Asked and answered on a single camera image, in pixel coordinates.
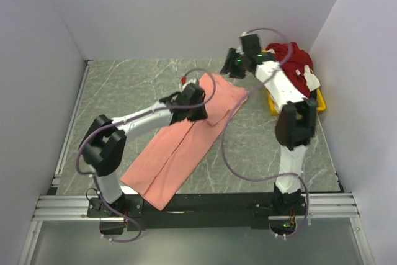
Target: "gray marble surface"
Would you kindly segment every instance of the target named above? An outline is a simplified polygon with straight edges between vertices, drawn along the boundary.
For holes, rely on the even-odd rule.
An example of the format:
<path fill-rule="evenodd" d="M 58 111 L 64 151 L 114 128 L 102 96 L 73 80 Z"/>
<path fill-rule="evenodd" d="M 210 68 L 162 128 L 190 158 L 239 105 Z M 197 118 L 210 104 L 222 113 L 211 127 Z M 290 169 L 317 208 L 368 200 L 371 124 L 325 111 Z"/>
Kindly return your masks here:
<path fill-rule="evenodd" d="M 58 187 L 58 195 L 81 195 L 92 187 L 92 179 L 74 169 L 78 145 L 94 118 L 100 114 L 117 117 L 151 106 L 160 97 L 179 88 L 179 78 L 189 69 L 199 67 L 218 73 L 222 60 L 107 60 L 93 61 L 89 67 L 79 104 L 76 123 Z M 244 80 L 228 79 L 237 86 L 251 89 L 257 84 L 252 75 Z M 252 95 L 230 123 L 226 135 L 226 154 L 230 164 L 241 174 L 269 176 L 279 171 L 280 148 L 274 136 L 277 117 L 271 116 L 265 92 Z M 140 154 L 156 131 L 128 140 L 119 177 Z M 223 163 L 220 138 L 196 167 L 179 193 L 266 192 L 273 181 L 253 183 L 232 175 Z M 321 126 L 306 152 L 303 179 L 310 191 L 339 191 L 337 176 Z"/>

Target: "white cloth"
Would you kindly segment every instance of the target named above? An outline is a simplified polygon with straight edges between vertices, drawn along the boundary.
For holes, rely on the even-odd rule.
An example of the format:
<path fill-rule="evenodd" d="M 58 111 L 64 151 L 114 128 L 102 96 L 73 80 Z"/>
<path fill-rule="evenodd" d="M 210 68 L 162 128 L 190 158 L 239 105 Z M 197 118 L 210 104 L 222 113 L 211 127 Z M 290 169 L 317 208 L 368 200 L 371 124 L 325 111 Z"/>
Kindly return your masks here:
<path fill-rule="evenodd" d="M 308 65 L 305 65 L 305 79 L 306 79 L 306 84 L 311 91 L 317 89 L 320 87 L 320 81 L 318 78 L 310 71 L 310 67 Z"/>

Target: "yellow basket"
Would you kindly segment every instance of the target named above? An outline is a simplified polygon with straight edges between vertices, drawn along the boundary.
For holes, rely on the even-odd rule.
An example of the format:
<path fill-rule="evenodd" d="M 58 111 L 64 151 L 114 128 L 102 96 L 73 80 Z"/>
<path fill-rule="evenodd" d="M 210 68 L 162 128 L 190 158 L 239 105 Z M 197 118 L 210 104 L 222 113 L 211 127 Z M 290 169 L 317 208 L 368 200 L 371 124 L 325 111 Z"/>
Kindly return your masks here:
<path fill-rule="evenodd" d="M 275 110 L 274 102 L 272 100 L 272 97 L 270 96 L 270 92 L 266 88 L 265 88 L 265 90 L 266 90 L 266 95 L 267 95 L 267 103 L 268 103 L 269 108 L 270 108 L 270 113 L 272 115 L 277 115 L 278 113 Z M 321 94 L 320 88 L 317 88 L 316 92 L 317 92 L 317 103 L 318 103 L 317 112 L 322 112 L 322 111 L 324 111 L 327 108 L 327 106 L 325 104 L 323 95 Z"/>

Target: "salmon fabric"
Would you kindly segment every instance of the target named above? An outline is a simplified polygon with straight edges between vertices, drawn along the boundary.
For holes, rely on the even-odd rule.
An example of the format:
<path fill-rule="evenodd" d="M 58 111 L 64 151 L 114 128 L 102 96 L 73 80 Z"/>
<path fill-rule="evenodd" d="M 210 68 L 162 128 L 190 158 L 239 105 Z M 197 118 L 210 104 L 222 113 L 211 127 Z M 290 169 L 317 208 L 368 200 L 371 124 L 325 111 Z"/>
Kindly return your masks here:
<path fill-rule="evenodd" d="M 222 132 L 230 110 L 246 94 L 221 76 L 213 74 L 216 92 L 205 105 L 208 119 L 177 122 L 162 128 L 122 176 L 121 181 L 137 191 L 150 204 L 162 210 L 199 164 Z M 200 86 L 211 94 L 208 74 Z"/>

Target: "white wall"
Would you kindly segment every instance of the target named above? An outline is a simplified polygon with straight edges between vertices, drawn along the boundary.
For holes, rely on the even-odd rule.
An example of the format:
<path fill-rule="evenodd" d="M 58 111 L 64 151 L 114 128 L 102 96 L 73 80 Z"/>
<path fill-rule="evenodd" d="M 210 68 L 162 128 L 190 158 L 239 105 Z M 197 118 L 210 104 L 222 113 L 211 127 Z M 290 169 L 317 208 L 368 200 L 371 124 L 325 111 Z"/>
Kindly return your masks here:
<path fill-rule="evenodd" d="M 324 131 L 377 264 L 397 264 L 397 2 L 337 0 L 310 54 Z"/>
<path fill-rule="evenodd" d="M 15 264 L 56 168 L 84 61 L 50 0 L 0 0 L 0 263 Z"/>
<path fill-rule="evenodd" d="M 54 0 L 85 58 L 224 58 L 270 26 L 309 49 L 335 0 Z M 273 41 L 268 35 L 263 44 Z"/>

